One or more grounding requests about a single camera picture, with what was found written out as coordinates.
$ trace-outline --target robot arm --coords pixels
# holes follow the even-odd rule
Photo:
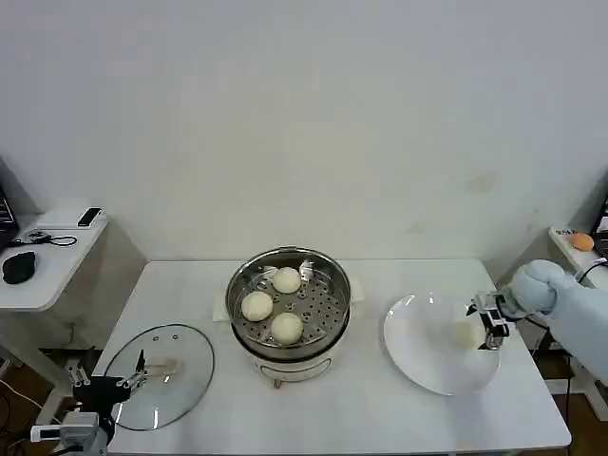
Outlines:
[[[492,309],[510,321],[542,314],[555,340],[608,384],[608,292],[580,285],[551,261],[535,260],[518,269],[503,289],[477,295],[473,308],[484,322],[486,345],[497,331],[496,324],[484,319]]]
[[[116,427],[112,408],[128,400],[146,381],[144,367],[142,351],[135,373],[128,378],[104,375],[89,378],[82,368],[70,370],[72,393],[80,408],[68,413],[61,425],[32,427],[30,440],[59,441],[63,449],[52,453],[57,455],[106,455],[107,445],[114,437]]]

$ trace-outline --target glass lid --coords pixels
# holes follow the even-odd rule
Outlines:
[[[142,332],[110,361],[105,375],[128,378],[143,351],[147,378],[113,410],[131,430],[163,428],[190,411],[207,391],[215,358],[205,335],[189,326],[166,325]]]

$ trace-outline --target steamed bun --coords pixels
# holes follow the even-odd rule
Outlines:
[[[261,321],[273,312],[273,300],[264,292],[252,292],[244,297],[240,309],[249,321]]]
[[[270,334],[276,343],[291,345],[304,333],[304,323],[294,313],[282,313],[270,325]]]
[[[281,268],[273,275],[273,286],[286,295],[297,291],[300,281],[300,273],[294,268]]]

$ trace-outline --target table leg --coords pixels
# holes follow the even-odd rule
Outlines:
[[[0,331],[0,345],[47,379],[62,394],[71,394],[66,372],[31,345],[25,334],[8,333],[3,329]]]

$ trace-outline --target white wall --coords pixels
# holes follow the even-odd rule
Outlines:
[[[608,165],[608,3],[0,1],[0,154],[151,258],[481,257]]]

